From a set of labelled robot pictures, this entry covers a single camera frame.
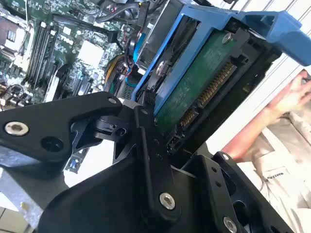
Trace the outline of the person's bare hand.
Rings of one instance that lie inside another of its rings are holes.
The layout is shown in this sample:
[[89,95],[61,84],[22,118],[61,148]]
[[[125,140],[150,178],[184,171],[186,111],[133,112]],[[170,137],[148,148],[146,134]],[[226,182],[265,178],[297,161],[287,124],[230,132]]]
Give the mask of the person's bare hand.
[[303,69],[265,107],[269,123],[310,100],[311,77]]

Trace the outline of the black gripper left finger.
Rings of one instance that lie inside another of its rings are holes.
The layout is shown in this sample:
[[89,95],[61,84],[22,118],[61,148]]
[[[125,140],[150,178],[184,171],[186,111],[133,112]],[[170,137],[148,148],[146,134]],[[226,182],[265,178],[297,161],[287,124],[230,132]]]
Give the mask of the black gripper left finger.
[[115,143],[113,165],[134,162],[138,209],[148,221],[176,222],[181,214],[161,135],[154,124],[155,96],[143,93],[133,108],[97,92],[25,106],[0,114],[0,165],[18,175],[31,210],[45,211],[66,190],[62,171],[81,149]]

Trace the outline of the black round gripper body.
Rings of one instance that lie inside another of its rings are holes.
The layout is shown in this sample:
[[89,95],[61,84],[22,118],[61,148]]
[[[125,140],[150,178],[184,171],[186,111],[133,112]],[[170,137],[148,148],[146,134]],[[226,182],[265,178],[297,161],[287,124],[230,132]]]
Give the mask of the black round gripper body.
[[197,179],[172,168],[181,216],[170,226],[147,224],[133,159],[119,162],[62,192],[42,214],[39,233],[212,233]]

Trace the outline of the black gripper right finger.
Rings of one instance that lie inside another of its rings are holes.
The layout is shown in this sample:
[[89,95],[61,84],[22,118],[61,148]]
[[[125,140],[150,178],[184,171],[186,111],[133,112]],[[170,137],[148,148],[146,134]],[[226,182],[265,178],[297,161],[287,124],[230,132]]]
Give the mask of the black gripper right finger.
[[288,224],[224,153],[193,156],[183,167],[199,183],[209,233],[290,233]]

